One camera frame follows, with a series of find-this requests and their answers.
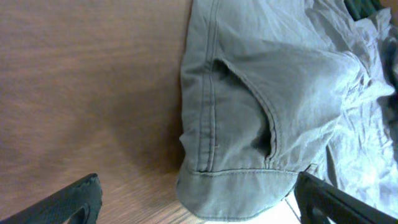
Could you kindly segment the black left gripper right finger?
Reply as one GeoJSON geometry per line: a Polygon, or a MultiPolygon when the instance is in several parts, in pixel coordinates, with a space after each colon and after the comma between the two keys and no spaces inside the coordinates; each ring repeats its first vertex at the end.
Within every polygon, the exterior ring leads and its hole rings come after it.
{"type": "Polygon", "coordinates": [[[307,172],[298,174],[294,195],[303,224],[397,224],[396,218],[307,172]]]}

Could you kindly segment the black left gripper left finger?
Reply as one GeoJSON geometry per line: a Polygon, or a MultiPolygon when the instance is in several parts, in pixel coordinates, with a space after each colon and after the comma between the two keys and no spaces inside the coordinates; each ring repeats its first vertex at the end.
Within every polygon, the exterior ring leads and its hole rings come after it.
{"type": "Polygon", "coordinates": [[[103,192],[97,174],[88,174],[30,207],[1,220],[2,224],[96,224],[103,192]]]}

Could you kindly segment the grey shorts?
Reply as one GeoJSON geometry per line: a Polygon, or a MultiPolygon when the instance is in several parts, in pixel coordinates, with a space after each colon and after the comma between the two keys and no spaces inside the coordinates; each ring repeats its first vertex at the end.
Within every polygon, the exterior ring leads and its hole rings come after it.
{"type": "Polygon", "coordinates": [[[193,1],[181,67],[180,203],[255,218],[307,171],[397,216],[397,27],[344,1],[193,1]]]}

